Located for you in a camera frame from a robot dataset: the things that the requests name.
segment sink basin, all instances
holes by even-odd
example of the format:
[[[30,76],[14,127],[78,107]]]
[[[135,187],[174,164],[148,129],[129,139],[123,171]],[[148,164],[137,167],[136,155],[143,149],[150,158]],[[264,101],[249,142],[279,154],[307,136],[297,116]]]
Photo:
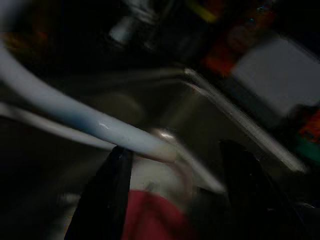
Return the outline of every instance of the sink basin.
[[[245,146],[280,185],[292,175],[306,172],[298,159],[193,71],[161,69],[117,76],[70,77],[63,84],[61,79],[48,79],[47,82],[101,112],[185,150],[193,159],[188,163],[195,169],[194,185],[214,194],[225,196],[227,191],[220,140],[234,140]],[[7,89],[1,91],[6,93],[3,100],[9,99],[36,111]],[[4,156],[1,177],[2,182],[7,183],[2,192],[8,193],[3,201],[5,207],[1,208],[3,223],[32,224],[41,219],[41,224],[46,226],[59,215],[58,196],[61,193],[79,194],[108,155],[105,150],[72,142],[7,118],[1,118],[0,131]],[[209,181],[202,176],[201,168],[210,173]],[[134,172],[132,181],[135,188],[150,188],[148,184],[139,185],[141,180]],[[170,183],[167,179],[159,184]],[[174,188],[174,191],[178,192],[182,188],[176,187],[178,190]],[[181,206],[183,202],[175,199],[177,195],[164,194],[163,189],[154,191],[186,209]],[[25,231],[40,234],[37,229],[30,227]]]

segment metal object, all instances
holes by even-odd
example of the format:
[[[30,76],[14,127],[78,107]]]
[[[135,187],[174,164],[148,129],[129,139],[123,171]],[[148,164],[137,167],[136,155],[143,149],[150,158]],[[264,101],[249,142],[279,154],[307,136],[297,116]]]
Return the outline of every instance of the metal object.
[[[63,91],[78,101],[127,124],[171,142],[187,153],[188,164],[197,168],[193,183],[224,194],[224,175],[219,141],[241,143],[260,159],[268,174],[278,182],[308,169],[291,153],[237,109],[216,88],[189,69],[155,69],[70,78]],[[48,79],[56,86],[59,79]],[[4,94],[10,93],[3,88]],[[12,173],[23,172],[33,179],[29,190],[16,189],[13,208],[2,209],[1,222],[19,222],[21,216],[39,209],[46,212],[55,196],[64,191],[79,192],[105,159],[106,152],[74,143],[20,123],[2,119],[2,175],[8,184]]]

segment green object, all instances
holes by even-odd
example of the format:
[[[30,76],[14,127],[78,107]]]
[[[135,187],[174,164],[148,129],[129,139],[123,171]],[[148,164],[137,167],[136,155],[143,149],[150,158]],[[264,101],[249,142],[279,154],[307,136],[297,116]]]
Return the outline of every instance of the green object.
[[[320,145],[297,136],[296,150],[298,153],[320,164]]]

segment yellow object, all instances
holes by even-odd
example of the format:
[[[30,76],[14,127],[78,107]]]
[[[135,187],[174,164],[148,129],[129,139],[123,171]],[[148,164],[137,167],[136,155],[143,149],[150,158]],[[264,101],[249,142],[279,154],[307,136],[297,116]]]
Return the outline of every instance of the yellow object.
[[[186,5],[199,17],[201,17],[206,22],[212,24],[217,21],[217,16],[212,12],[207,10],[205,7],[199,5],[194,0],[186,0]]]

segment orange bottle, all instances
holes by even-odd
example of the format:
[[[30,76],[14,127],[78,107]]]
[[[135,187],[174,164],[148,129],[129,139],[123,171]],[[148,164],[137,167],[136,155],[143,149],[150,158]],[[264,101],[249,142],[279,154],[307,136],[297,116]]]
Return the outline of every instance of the orange bottle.
[[[273,19],[271,4],[259,4],[249,9],[222,32],[201,64],[227,78],[237,61],[255,45]]]

